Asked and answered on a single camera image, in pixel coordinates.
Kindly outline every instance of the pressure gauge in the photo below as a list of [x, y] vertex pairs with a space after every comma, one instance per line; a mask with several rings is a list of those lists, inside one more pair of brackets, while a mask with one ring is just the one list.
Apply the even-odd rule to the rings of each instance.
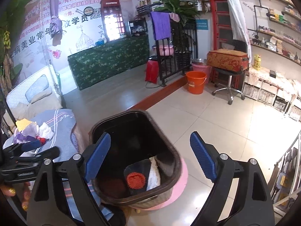
[[92, 7], [86, 7], [84, 9], [85, 16], [91, 16], [94, 13], [94, 9]]

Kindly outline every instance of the fingernail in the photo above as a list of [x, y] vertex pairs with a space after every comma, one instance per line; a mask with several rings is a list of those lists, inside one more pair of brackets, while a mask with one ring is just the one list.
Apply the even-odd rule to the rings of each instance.
[[14, 189], [14, 188], [10, 188], [9, 190], [8, 190], [12, 195], [16, 195], [16, 190]]
[[28, 206], [25, 204], [25, 205], [22, 206], [22, 208], [23, 208], [24, 211], [27, 211]]

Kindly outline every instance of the pink mat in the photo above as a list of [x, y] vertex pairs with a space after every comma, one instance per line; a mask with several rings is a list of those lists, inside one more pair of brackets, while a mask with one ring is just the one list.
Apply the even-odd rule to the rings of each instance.
[[151, 207], [149, 209], [145, 209], [146, 211], [157, 210], [157, 209], [163, 208], [163, 207], [173, 203], [183, 193], [183, 191], [186, 187], [186, 184], [187, 184], [187, 180], [188, 180], [188, 170], [187, 170], [187, 166], [186, 166], [186, 163], [183, 158], [181, 158], [181, 162], [182, 162], [182, 172], [181, 172], [179, 180], [173, 187], [173, 191], [171, 193], [170, 199], [163, 202], [160, 205]]

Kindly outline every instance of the human hand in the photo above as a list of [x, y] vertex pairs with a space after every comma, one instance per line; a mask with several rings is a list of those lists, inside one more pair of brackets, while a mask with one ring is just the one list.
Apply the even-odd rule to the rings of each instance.
[[[29, 186], [30, 186], [30, 182], [24, 183], [23, 198], [21, 200], [22, 208], [24, 211], [27, 211], [27, 209], [28, 209], [28, 204], [29, 204], [29, 199], [30, 199]], [[16, 195], [16, 190], [13, 187], [9, 187], [5, 184], [1, 184], [0, 189], [1, 189], [2, 193], [6, 196], [15, 196]]]

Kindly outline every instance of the rolling stool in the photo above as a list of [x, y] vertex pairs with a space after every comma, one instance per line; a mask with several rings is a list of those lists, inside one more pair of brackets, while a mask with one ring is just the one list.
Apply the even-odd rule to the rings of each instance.
[[232, 71], [229, 71], [229, 70], [225, 70], [225, 69], [220, 69], [220, 68], [215, 68], [215, 70], [221, 74], [225, 74], [225, 75], [228, 75], [229, 76], [229, 79], [228, 79], [228, 85], [227, 87], [224, 87], [224, 88], [221, 88], [221, 89], [217, 89], [215, 91], [212, 92], [212, 95], [214, 96], [216, 94], [217, 91], [221, 91], [221, 90], [228, 90], [228, 93], [229, 93], [229, 96], [230, 96], [230, 99], [228, 101], [228, 104], [231, 105], [232, 102], [233, 102], [233, 95], [232, 95], [232, 91], [235, 91], [235, 92], [238, 92], [241, 94], [241, 99], [242, 100], [245, 100], [245, 97], [243, 96], [243, 93], [235, 88], [232, 88], [231, 87], [231, 81], [232, 81], [232, 76], [238, 76], [238, 75], [241, 75], [242, 73], [235, 73], [235, 72], [232, 72]]

